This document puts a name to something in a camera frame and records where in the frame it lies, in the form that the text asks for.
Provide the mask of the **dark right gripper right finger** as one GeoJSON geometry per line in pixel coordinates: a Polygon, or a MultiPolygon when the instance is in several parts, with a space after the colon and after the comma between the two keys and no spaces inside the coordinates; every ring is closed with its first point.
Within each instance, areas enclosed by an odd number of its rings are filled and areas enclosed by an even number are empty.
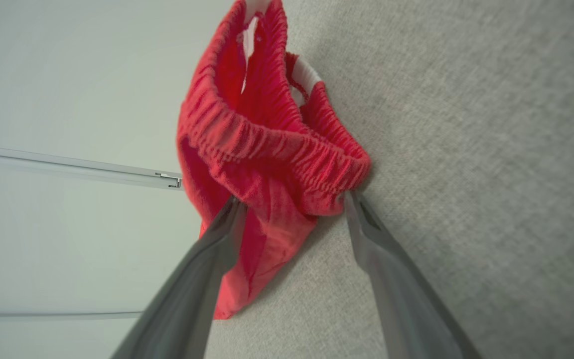
{"type": "Polygon", "coordinates": [[[359,192],[344,194],[353,254],[369,276],[390,359],[479,359],[449,309],[359,192]]]}

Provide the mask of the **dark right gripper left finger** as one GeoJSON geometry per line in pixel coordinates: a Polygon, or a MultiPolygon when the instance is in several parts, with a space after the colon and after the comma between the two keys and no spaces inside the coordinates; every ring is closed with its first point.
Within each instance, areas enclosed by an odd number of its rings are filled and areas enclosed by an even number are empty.
{"type": "Polygon", "coordinates": [[[248,209],[227,200],[113,354],[115,359],[202,359],[223,276],[239,259],[248,209]]]}

